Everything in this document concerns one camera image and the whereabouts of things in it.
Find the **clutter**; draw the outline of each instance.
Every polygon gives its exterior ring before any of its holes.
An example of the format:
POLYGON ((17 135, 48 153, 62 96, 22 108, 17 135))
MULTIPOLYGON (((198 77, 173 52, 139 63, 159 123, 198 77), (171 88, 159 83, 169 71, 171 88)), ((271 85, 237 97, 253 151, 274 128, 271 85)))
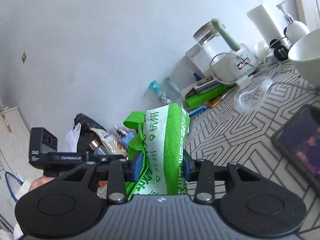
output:
MULTIPOLYGON (((266 3, 262 3, 247 12, 247 16, 255 24, 266 44, 272 45, 272 41, 281 40, 283 38, 281 28, 266 3)), ((282 39, 280 43, 285 48, 289 48, 289 43, 286 39, 282 39)))
POLYGON ((128 156, 127 150, 121 145, 118 138, 111 133, 108 133, 104 129, 91 128, 102 142, 102 145, 107 149, 110 154, 120 154, 125 157, 128 156))
POLYGON ((99 145, 99 142, 97 140, 93 140, 91 143, 89 143, 89 146, 92 150, 94 150, 93 154, 96 154, 96 155, 110 154, 104 146, 99 145))
POLYGON ((193 75, 195 76, 195 79, 197 81, 200 81, 202 79, 197 73, 193 73, 193 75))
POLYGON ((293 46, 298 40, 310 33, 310 31, 304 23, 295 21, 290 13, 286 13, 284 11, 284 3, 286 3, 286 1, 279 3, 276 7, 283 12, 284 18, 289 24, 286 28, 284 28, 284 35, 288 37, 291 46, 293 46))
POLYGON ((91 128, 98 128, 105 130, 101 125, 99 125, 97 122, 92 120, 91 118, 87 117, 84 114, 77 114, 74 119, 75 126, 80 123, 80 134, 79 134, 79 140, 77 142, 77 152, 81 153, 93 153, 94 150, 92 150, 89 146, 89 144, 93 140, 97 140, 99 142, 99 145, 101 145, 101 140, 98 134, 96 134, 94 131, 91 130, 91 128))
POLYGON ((180 89, 169 77, 165 77, 163 80, 168 85, 168 87, 170 87, 177 94, 174 100, 177 99, 180 96, 180 89))
POLYGON ((160 87, 160 84, 156 80, 153 80, 149 85, 149 89, 153 90, 153 92, 160 99, 163 105, 171 104, 172 103, 171 99, 168 98, 167 95, 164 92, 162 92, 159 87, 160 87))
POLYGON ((116 126, 116 132, 120 139, 119 142, 126 150, 128 150, 128 143, 134 138, 137 132, 135 130, 130 130, 124 127, 118 128, 117 126, 116 126))
POLYGON ((279 61, 285 61, 288 59, 288 50, 281 44, 280 40, 274 39, 270 41, 270 47, 274 49, 273 54, 279 61))
POLYGON ((289 51, 288 58, 299 73, 320 88, 320 29, 308 33, 289 51))
POLYGON ((254 52, 258 58, 258 64, 262 63, 264 61, 264 57, 266 55, 268 51, 268 45, 266 44, 265 41, 259 41, 257 44, 255 44, 254 46, 254 52))
POLYGON ((203 103, 223 94, 224 92, 226 92, 226 90, 227 87, 225 85, 220 85, 214 89, 209 90, 208 92, 205 92, 204 94, 195 94, 189 98, 186 98, 185 102, 190 109, 194 109, 199 107, 203 103))
POLYGON ((216 81, 213 77, 208 77, 200 80, 195 86, 194 89, 197 94, 204 94, 211 89, 214 89, 221 85, 218 81, 216 81))
POLYGON ((119 139, 108 133, 101 125, 84 114, 77 114, 74 128, 66 135, 65 152, 92 153, 99 155, 118 154, 128 156, 119 139))
POLYGON ((99 196, 99 198, 107 199, 107 188, 108 188, 108 184, 98 187, 97 195, 99 196))
POLYGON ((183 177, 183 142, 190 118, 177 104, 146 112, 132 112, 124 121, 138 134, 129 142, 129 160, 137 151, 144 154, 143 168, 137 183, 127 184, 128 199, 133 194, 187 194, 183 177))
POLYGON ((190 86, 188 86, 188 87, 186 87, 186 88, 184 88, 184 89, 182 89, 180 91, 180 95, 181 95, 183 100, 186 100, 187 98, 189 98, 189 97, 191 97, 191 96, 196 94, 196 91, 195 91, 195 85, 196 84, 197 83, 194 83, 194 84, 192 84, 192 85, 190 85, 190 86))
POLYGON ((212 41, 220 35, 232 51, 228 52, 228 48, 221 51, 220 48, 219 53, 213 55, 214 57, 211 59, 209 68, 216 81, 232 85, 243 75, 250 75, 256 71, 257 59, 246 45, 239 44, 227 32, 224 25, 217 18, 202 26, 193 37, 200 46, 203 46, 207 50, 208 54, 212 55, 212 52, 217 50, 217 46, 214 46, 212 41))
POLYGON ((269 94, 272 83, 272 79, 266 76, 252 78, 249 84, 240 87, 236 92, 235 108, 241 113, 260 108, 269 94))
POLYGON ((201 45, 199 45, 199 43, 194 45, 185 54, 187 58, 190 59, 192 63, 199 69, 198 73, 196 73, 201 77, 199 80, 207 76, 208 67, 212 56, 201 45))
POLYGON ((66 144, 62 149, 63 152, 77 152, 77 144, 80 136, 81 123, 77 123, 73 129, 65 135, 66 144))
POLYGON ((210 108, 216 107, 216 106, 221 102, 221 100, 222 100, 222 95, 221 95, 221 96, 218 96, 218 97, 216 97, 214 100, 212 100, 212 101, 210 102, 210 104, 208 104, 208 107, 210 107, 210 108))
POLYGON ((194 116, 200 114, 201 112, 203 112, 204 110, 206 110, 207 108, 208 108, 208 106, 200 106, 200 107, 198 107, 198 108, 195 109, 195 110, 191 110, 191 111, 188 112, 189 117, 190 117, 190 118, 191 118, 191 117, 194 117, 194 116))

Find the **green bag handle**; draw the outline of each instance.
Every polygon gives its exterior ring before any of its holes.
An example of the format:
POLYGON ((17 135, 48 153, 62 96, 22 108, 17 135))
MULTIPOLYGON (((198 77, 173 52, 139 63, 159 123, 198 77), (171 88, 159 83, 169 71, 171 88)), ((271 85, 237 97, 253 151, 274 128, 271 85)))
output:
POLYGON ((139 184, 140 179, 144 176, 146 171, 149 168, 148 156, 146 153, 146 149, 144 147, 144 135, 143 135, 143 123, 144 123, 145 112, 132 112, 127 119, 123 122, 124 126, 129 129, 138 129, 137 135, 130 140, 128 143, 128 159, 131 160, 137 151, 143 152, 142 158, 142 169, 139 176, 138 182, 126 182, 126 192, 128 196, 128 200, 132 198, 132 192, 139 184))

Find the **human hand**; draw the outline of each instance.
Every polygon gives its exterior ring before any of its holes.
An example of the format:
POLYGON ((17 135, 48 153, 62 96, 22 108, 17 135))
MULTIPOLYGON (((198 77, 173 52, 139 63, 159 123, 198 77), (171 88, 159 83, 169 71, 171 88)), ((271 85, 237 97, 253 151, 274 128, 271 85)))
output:
POLYGON ((37 187, 40 187, 42 186, 43 184, 46 184, 47 182, 53 180, 54 178, 51 178, 51 177, 46 177, 46 176, 42 176, 40 177, 39 179, 36 179, 34 180, 32 183, 31 183, 31 186, 29 188, 29 191, 30 192, 31 190, 37 188, 37 187))

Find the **white cabinet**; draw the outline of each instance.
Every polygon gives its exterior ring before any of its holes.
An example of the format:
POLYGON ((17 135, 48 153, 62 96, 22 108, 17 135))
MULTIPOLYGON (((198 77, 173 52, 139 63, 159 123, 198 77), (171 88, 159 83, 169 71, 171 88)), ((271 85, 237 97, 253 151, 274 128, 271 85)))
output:
POLYGON ((17 172, 23 180, 35 180, 43 171, 35 169, 28 162, 30 133, 17 107, 0 111, 0 215, 13 227, 15 201, 12 199, 4 173, 17 172))

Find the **digital display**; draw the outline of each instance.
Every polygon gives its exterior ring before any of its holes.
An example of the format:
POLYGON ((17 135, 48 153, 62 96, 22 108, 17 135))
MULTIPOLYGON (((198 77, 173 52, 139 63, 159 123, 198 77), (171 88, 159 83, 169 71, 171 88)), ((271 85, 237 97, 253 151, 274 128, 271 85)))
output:
POLYGON ((238 69, 242 69, 245 66, 245 64, 243 62, 240 62, 237 67, 238 69))
POLYGON ((237 67, 238 69, 242 69, 244 68, 245 65, 247 65, 248 63, 250 63, 250 59, 247 57, 243 62, 240 62, 237 67))

